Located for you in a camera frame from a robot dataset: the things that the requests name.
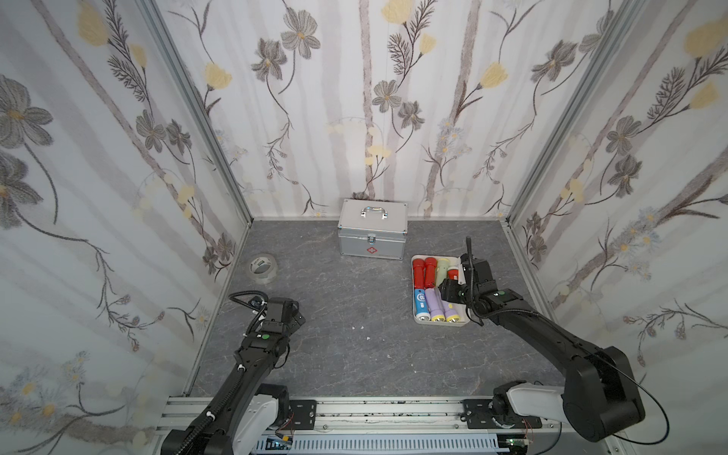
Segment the red flashlight white logo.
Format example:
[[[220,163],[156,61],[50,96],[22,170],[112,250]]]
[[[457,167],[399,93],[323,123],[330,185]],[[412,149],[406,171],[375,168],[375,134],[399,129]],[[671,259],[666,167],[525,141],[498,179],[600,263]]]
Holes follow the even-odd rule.
[[[461,278],[460,267],[450,267],[447,270],[447,278],[449,278],[449,280],[453,280],[455,282],[460,282],[460,278]]]

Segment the pale green flashlight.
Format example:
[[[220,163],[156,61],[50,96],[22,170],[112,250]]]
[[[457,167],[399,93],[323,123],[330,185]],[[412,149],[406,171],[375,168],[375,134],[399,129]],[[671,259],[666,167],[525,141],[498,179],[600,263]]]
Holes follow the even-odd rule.
[[[449,273],[450,261],[447,258],[439,258],[436,265],[435,274],[435,286],[439,287],[440,284],[447,278]]]

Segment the purple flashlight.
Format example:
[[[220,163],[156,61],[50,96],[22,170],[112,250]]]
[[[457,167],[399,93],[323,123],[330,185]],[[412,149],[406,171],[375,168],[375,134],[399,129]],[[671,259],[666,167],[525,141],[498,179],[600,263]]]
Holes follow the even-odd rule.
[[[430,312],[430,320],[432,322],[445,322],[445,309],[443,306],[440,292],[435,287],[430,287],[425,291],[428,312]]]
[[[455,303],[443,303],[444,317],[447,322],[459,322],[461,320],[458,313],[458,305]]]

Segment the blue flashlight white logo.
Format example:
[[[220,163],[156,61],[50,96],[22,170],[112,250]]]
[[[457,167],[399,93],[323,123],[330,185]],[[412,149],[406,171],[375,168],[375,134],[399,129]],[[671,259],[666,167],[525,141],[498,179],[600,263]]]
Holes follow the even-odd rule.
[[[428,310],[426,290],[415,288],[413,291],[413,304],[415,320],[418,320],[419,322],[429,322],[430,310]]]

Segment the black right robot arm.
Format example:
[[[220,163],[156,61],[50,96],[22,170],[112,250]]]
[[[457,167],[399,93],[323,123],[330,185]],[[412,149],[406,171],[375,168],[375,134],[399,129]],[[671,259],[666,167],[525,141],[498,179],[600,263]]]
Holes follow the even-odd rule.
[[[500,288],[488,261],[472,251],[461,257],[460,280],[444,280],[439,290],[447,303],[464,305],[478,325],[487,320],[520,337],[561,373],[561,387],[525,381],[506,383],[493,392],[491,411],[507,424],[518,417],[538,417],[569,424],[589,442],[643,422],[646,389],[635,379],[627,356],[572,334],[540,312],[519,293]]]

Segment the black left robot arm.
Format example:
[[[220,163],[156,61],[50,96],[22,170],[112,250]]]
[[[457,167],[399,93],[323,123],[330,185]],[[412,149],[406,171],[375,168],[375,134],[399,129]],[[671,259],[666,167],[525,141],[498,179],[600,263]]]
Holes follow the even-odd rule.
[[[233,303],[254,312],[221,388],[184,430],[171,430],[161,454],[250,454],[268,428],[292,418],[287,390],[264,380],[290,354],[305,317],[297,301],[259,290],[233,292]]]

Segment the white plastic storage tray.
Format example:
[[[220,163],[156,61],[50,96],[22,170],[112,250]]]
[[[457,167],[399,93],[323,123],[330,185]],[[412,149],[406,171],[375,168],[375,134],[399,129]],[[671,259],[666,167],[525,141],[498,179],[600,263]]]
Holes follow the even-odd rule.
[[[413,256],[413,259],[420,258],[425,261],[428,257],[434,257],[437,260],[439,258],[447,258],[450,261],[450,267],[460,267],[461,268],[461,260],[456,257],[447,257],[447,256],[428,256],[428,255],[415,255]],[[411,284],[413,285],[413,259],[411,259]],[[419,322],[418,320],[415,320],[414,316],[414,304],[413,304],[413,318],[416,323],[420,325],[430,325],[430,326],[437,326],[437,327],[464,327],[466,324],[469,324],[468,316],[466,316],[466,306],[464,304],[455,303],[458,305],[458,313],[460,314],[461,320],[459,322],[432,322],[431,320],[429,322]]]

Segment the clear tape roll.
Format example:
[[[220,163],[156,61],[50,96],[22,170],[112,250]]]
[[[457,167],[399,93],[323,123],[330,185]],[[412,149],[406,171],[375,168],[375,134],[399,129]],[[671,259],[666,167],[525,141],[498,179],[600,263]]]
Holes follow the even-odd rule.
[[[270,254],[260,254],[250,259],[246,274],[255,284],[271,284],[278,275],[279,266]]]

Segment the silver aluminium first-aid case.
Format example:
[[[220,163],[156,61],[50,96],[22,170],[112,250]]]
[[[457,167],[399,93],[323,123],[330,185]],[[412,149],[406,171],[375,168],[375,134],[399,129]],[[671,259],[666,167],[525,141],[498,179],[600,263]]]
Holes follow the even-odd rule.
[[[408,204],[345,199],[337,223],[343,256],[402,260],[408,228]]]

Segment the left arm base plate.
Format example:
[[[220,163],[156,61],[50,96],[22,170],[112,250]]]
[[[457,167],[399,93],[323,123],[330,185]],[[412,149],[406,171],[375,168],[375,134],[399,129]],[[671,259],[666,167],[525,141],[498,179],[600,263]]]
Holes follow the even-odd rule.
[[[316,400],[292,400],[282,410],[282,417],[274,424],[277,432],[314,430],[316,424],[318,402]]]

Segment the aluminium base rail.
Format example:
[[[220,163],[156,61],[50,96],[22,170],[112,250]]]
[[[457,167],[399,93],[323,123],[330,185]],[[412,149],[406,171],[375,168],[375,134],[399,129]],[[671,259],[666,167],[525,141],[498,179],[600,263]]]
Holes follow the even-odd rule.
[[[462,402],[487,396],[292,398],[309,399],[318,402],[314,430],[272,426],[250,454],[535,454],[572,433],[547,419],[538,430],[469,430]]]

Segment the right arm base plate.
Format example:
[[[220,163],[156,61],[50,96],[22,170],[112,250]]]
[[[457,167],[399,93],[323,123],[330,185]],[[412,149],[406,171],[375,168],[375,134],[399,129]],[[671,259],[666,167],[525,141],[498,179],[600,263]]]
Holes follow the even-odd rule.
[[[496,415],[490,399],[465,399],[462,405],[461,420],[469,430],[538,430],[543,427],[538,417]]]

